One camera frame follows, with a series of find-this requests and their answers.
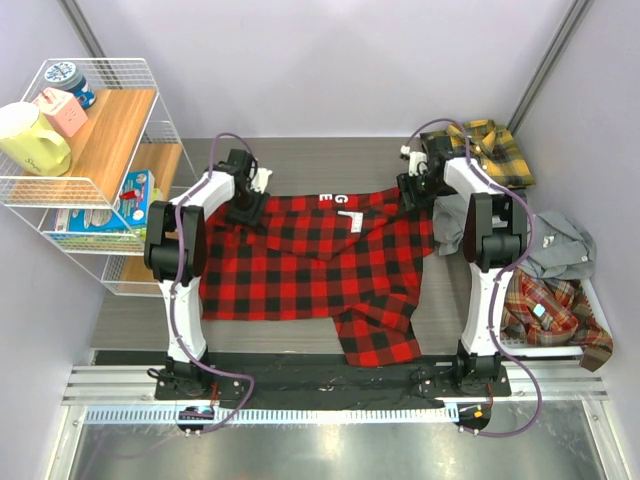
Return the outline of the red black plaid shirt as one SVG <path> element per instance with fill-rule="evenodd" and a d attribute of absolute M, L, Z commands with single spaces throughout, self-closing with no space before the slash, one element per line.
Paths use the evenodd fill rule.
<path fill-rule="evenodd" d="M 398 188 L 272 197 L 256 227 L 232 222 L 225 208 L 206 227 L 204 319 L 330 318 L 352 366 L 421 357 L 411 317 L 435 246 L 432 219 L 405 210 Z"/>

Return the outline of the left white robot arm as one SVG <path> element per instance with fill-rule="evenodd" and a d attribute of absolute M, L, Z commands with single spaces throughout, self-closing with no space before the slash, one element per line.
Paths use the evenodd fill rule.
<path fill-rule="evenodd" d="M 226 161 L 209 167 L 185 193 L 149 207 L 143 260 L 160 287 L 169 331 L 165 366 L 147 371 L 159 400 L 203 398 L 219 376 L 209 366 L 201 326 L 206 221 L 222 211 L 233 224 L 258 226 L 270 175 L 249 151 L 232 149 Z"/>

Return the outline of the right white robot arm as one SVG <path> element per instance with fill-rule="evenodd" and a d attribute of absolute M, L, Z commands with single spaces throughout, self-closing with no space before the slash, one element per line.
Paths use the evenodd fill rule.
<path fill-rule="evenodd" d="M 471 272 L 471 294 L 451 383 L 472 395 L 500 379 L 499 304 L 528 247 L 526 202 L 495 183 L 469 155 L 442 160 L 403 145 L 400 158 L 408 162 L 408 171 L 397 176 L 405 210 L 431 211 L 445 187 L 467 203 L 461 247 Z"/>

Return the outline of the grey long sleeve shirt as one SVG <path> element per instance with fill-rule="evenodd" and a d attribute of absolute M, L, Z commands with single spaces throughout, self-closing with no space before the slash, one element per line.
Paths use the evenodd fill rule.
<path fill-rule="evenodd" d="M 458 251 L 464 233 L 468 204 L 460 195 L 439 197 L 433 211 L 433 231 L 440 256 Z M 558 211 L 534 216 L 535 239 L 519 268 L 538 279 L 584 280 L 592 276 L 597 246 L 580 224 Z"/>

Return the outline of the yellow plaid folded shirt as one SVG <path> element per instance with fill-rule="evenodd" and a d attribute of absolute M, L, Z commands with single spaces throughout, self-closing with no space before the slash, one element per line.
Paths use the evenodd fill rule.
<path fill-rule="evenodd" d="M 463 127 L 471 157 L 495 182 L 511 189 L 535 184 L 528 163 L 506 126 L 486 119 L 464 123 Z M 429 156 L 449 160 L 466 154 L 463 134 L 452 124 L 445 130 L 421 133 L 420 140 Z"/>

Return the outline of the blue product box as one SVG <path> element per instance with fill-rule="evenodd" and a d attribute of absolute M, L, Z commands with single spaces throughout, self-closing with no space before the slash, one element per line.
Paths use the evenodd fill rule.
<path fill-rule="evenodd" d="M 155 177 L 150 170 L 129 172 L 114 209 L 58 209 L 53 231 L 94 234 L 145 229 L 155 192 Z"/>

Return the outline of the white laundry basket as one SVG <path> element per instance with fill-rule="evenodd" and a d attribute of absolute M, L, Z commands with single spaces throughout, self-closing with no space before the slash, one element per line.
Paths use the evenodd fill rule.
<path fill-rule="evenodd" d="M 582 283 L 596 320 L 610 333 L 612 337 L 611 329 L 598 303 L 592 282 L 589 280 L 580 280 L 580 282 Z M 534 347 L 521 340 L 503 339 L 501 337 L 500 330 L 501 319 L 502 316 L 499 318 L 500 324 L 496 326 L 498 340 L 504 350 L 509 352 L 509 354 L 527 358 L 576 357 L 581 362 L 582 349 L 578 346 Z"/>

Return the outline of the orange plaid shirt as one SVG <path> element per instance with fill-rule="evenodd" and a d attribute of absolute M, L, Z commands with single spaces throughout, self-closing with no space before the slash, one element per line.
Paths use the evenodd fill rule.
<path fill-rule="evenodd" d="M 506 291 L 501 337 L 534 347 L 578 346 L 580 366 L 595 372 L 614 351 L 579 280 L 539 279 L 514 271 Z"/>

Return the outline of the pink cube box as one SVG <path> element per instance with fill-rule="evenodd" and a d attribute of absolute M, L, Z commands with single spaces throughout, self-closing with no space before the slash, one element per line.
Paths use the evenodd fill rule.
<path fill-rule="evenodd" d="M 88 121 L 85 110 L 70 92 L 47 87 L 32 103 L 39 108 L 54 130 L 65 138 L 73 137 Z"/>

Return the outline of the blue round tin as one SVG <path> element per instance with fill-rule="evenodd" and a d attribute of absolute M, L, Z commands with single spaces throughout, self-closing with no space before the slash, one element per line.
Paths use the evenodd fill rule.
<path fill-rule="evenodd" d="M 54 63 L 45 70 L 43 78 L 48 86 L 72 93 L 83 109 L 90 108 L 96 100 L 86 77 L 71 61 Z"/>

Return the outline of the yellow mug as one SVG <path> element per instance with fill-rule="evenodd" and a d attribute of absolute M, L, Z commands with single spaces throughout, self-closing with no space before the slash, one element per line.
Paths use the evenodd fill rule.
<path fill-rule="evenodd" d="M 71 165 L 71 148 L 39 107 L 14 102 L 1 108 L 1 150 L 25 171 L 57 177 Z"/>

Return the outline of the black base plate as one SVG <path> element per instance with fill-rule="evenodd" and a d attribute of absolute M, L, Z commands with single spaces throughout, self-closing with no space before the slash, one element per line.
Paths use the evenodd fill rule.
<path fill-rule="evenodd" d="M 213 399 L 234 408 L 248 394 L 247 409 L 329 411 L 435 409 L 456 398 L 469 403 L 511 395 L 504 366 L 487 373 L 449 355 L 366 368 L 350 366 L 340 355 L 218 353 L 212 365 L 229 375 L 173 360 L 148 369 L 156 381 L 155 398 Z"/>

